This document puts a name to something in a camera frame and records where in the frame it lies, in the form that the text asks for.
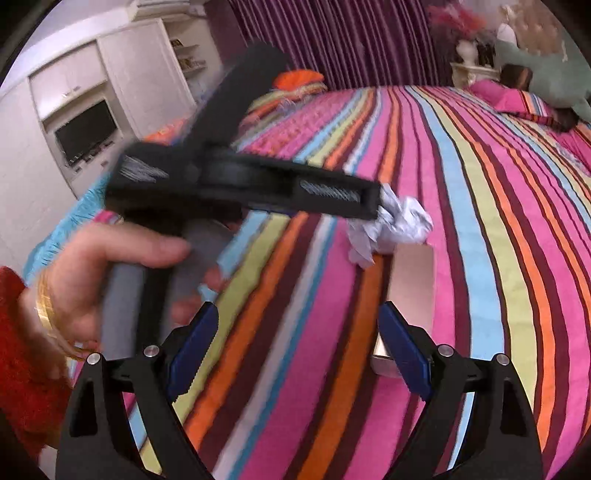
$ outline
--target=headboard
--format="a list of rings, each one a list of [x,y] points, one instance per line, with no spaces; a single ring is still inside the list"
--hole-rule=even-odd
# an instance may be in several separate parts
[[[533,55],[550,55],[564,51],[562,26],[541,0],[519,0],[504,5],[505,22],[515,31],[519,48]]]

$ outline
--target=metal screw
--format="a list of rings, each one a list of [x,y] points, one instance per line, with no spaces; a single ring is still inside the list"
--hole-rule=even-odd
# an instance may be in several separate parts
[[[100,353],[91,353],[86,361],[91,365],[96,365],[98,362],[100,362]]]
[[[439,345],[437,347],[437,351],[441,356],[452,356],[453,355],[453,348],[445,343],[443,345]]]
[[[160,348],[157,345],[150,345],[144,348],[144,355],[148,358],[155,357],[160,353]]]
[[[509,365],[511,363],[511,360],[509,360],[509,357],[506,356],[504,353],[500,353],[499,355],[496,356],[496,361],[499,362],[501,365]]]

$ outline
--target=nightstand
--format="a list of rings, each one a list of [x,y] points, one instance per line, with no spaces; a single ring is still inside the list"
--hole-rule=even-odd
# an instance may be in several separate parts
[[[501,78],[501,72],[490,67],[468,66],[463,63],[451,63],[453,70],[453,86],[456,88],[468,88],[478,80],[491,79],[497,82]]]

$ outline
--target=pink pillow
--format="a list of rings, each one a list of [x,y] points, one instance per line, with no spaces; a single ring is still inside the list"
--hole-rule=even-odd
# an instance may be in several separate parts
[[[499,113],[508,113],[561,132],[567,130],[559,121],[556,110],[533,93],[507,88],[493,80],[480,80],[470,87],[470,91]]]
[[[591,126],[579,122],[570,132],[554,134],[560,145],[570,151],[585,166],[588,173],[591,170]]]

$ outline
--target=gray handle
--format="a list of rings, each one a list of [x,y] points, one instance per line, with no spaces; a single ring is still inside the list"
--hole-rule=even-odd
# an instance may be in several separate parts
[[[189,257],[176,266],[169,282],[160,342],[173,329],[170,309],[174,302],[197,291],[206,271],[216,264],[233,234],[217,222],[194,220],[186,225],[183,237],[193,249]],[[129,358],[136,353],[137,318],[148,272],[141,265],[113,265],[102,302],[100,343],[107,360]]]

